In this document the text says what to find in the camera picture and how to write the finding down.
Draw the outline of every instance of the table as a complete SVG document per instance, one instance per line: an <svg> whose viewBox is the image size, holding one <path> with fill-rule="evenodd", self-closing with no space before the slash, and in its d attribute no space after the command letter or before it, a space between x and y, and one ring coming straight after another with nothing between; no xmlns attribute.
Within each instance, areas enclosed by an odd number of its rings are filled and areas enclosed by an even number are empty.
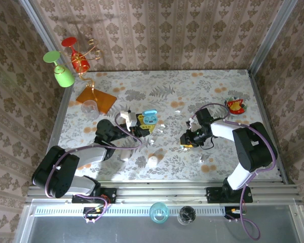
<svg viewBox="0 0 304 243"><path fill-rule="evenodd" d="M120 160L120 152L99 163L91 163L77 170L76 175L87 175L98 180L223 180L238 164L234 142L214 139L215 147L204 151L192 148L187 151L179 146L179 137L187 129L185 122L207 103L223 103L236 96L243 98L247 111L229 120L245 124L263 122L254 91L246 70L198 70L198 71L123 71L90 72L86 77L96 80L96 88L117 97L107 115L98 120L89 120L81 111L81 104L75 99L86 83L77 78L66 111L58 145L75 148L91 144L95 138L96 124L101 119L113 122L120 110L131 109L158 111L158 124L153 133L142 138L143 146L136 149L127 162ZM213 117L221 117L222 107L210 106ZM131 138L115 141L116 146L134 146ZM155 168L147 166L147 160L155 155L159 163ZM203 155L205 162L200 163ZM277 169L260 174L257 179L281 181Z"/></svg>

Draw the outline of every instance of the purple cable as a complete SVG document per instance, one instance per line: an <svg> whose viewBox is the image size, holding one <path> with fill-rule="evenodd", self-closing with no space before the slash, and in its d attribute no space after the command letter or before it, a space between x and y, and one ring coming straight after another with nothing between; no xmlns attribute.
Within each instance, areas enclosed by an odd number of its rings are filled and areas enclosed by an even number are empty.
<svg viewBox="0 0 304 243"><path fill-rule="evenodd" d="M74 148L72 150L69 150L68 152L65 152L55 163L55 165L53 165L53 168L49 174L49 176L47 177L47 181L46 181L46 184L45 184L45 195L49 198L53 198L53 196L50 194L49 192L49 184L50 184L50 181L52 179L52 176L53 176L53 173L56 169L56 167L58 167L58 165L61 163L61 161L63 160L64 157L66 157L68 154L70 153L74 153L78 150L84 150L84 149L88 149L88 148L112 148L112 149L136 149L136 148L139 148L142 146L142 141L135 137L133 134L131 134L130 132L126 131L125 129L123 129L118 123L117 123L117 118L120 117L120 113L118 113L115 117L115 124L116 126L122 130L124 133L126 133L128 136L134 138L135 140L137 140L139 142L139 145L137 145L136 147L114 147L114 146L107 146L107 145L100 145L100 144L97 144L97 145L87 145L87 146L83 146L83 147L79 147L79 148Z"/></svg>
<svg viewBox="0 0 304 243"><path fill-rule="evenodd" d="M255 173L249 178L249 180L246 181L246 183L244 184L243 186L243 189L242 189L242 194L241 194L241 198L240 198L240 221L241 221L241 224L242 224L242 227L244 229L244 231L247 233L247 235L253 239L253 240L259 240L260 239L260 229L259 227L254 223L252 222L251 220L249 219L244 219L243 218L243 210L242 210L242 204L243 204L243 196L244 196L244 193L245 193L245 190L247 188L247 185L253 180L253 178L259 173L259 172L265 172L265 171L271 171L275 166L276 166L276 157L275 157L275 153L273 151L273 149L271 148L269 142L267 141L267 139L260 133L258 132L256 129L248 126L248 125L245 125L245 124L239 124L239 123L235 123L233 121L228 121L228 120L223 120L225 123L227 124L231 124L231 125L238 125L238 126L242 126L242 127L245 127L245 128L248 128L250 129L252 132L254 132L266 145L266 147L268 148L269 152L270 152L270 155L272 156L272 160L273 160L273 164L270 168L268 169L261 169L261 170L256 170ZM249 223L251 223L253 226L256 227L256 229L258 230L259 234L258 234L258 237L257 238L254 238L247 230L247 228L245 227L244 225L244 221L247 221Z"/></svg>
<svg viewBox="0 0 304 243"><path fill-rule="evenodd" d="M94 222L96 222L98 219L100 219L106 213L108 203L107 203L107 200L104 199L103 197L100 197L100 196L84 196L84 195L80 195L80 194L76 194L76 196L79 196L79 197L82 197L82 198L85 198L85 199L100 199L100 200L104 201L103 210L97 218L93 219ZM89 212L90 212L90 210L86 212L85 219L87 219L87 215L89 214Z"/></svg>
<svg viewBox="0 0 304 243"><path fill-rule="evenodd" d="M222 105L222 104L219 104L219 103L208 103L206 105L203 105L201 108L199 108L197 111L203 109L204 107L206 106L209 106L209 105L219 105L219 106L222 106L224 107L226 110L227 110L227 114L223 117L223 119L227 118L229 115L230 115L230 110L225 106L225 105Z"/></svg>

